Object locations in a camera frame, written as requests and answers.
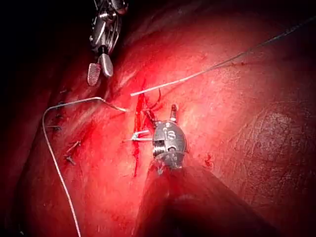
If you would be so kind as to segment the left arm needle driver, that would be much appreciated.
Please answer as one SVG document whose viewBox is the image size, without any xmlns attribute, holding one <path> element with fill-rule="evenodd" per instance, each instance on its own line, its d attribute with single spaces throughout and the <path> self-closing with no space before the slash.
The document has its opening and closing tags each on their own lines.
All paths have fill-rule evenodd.
<svg viewBox="0 0 316 237">
<path fill-rule="evenodd" d="M 187 140 L 183 130 L 169 120 L 156 122 L 153 134 L 153 156 L 173 151 L 185 152 Z"/>
</svg>

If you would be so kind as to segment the right arm needle driver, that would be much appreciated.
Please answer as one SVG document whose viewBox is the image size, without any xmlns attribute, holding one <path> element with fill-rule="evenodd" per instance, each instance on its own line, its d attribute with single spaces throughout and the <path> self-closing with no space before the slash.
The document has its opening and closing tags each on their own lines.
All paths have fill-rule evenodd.
<svg viewBox="0 0 316 237">
<path fill-rule="evenodd" d="M 127 0 L 95 0 L 95 16 L 89 37 L 94 52 L 111 54 L 120 35 L 122 16 L 128 11 Z"/>
</svg>

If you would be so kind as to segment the right arm needle driver jaw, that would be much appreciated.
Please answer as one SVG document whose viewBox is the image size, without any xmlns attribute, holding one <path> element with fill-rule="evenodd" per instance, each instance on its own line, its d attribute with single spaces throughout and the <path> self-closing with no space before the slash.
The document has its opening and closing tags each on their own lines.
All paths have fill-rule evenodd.
<svg viewBox="0 0 316 237">
<path fill-rule="evenodd" d="M 101 66 L 98 63 L 90 63 L 87 73 L 87 83 L 89 86 L 95 86 L 99 80 Z"/>
<path fill-rule="evenodd" d="M 104 76 L 112 77 L 114 73 L 114 68 L 109 55 L 106 53 L 102 53 L 99 56 L 99 63 L 101 65 Z"/>
</svg>

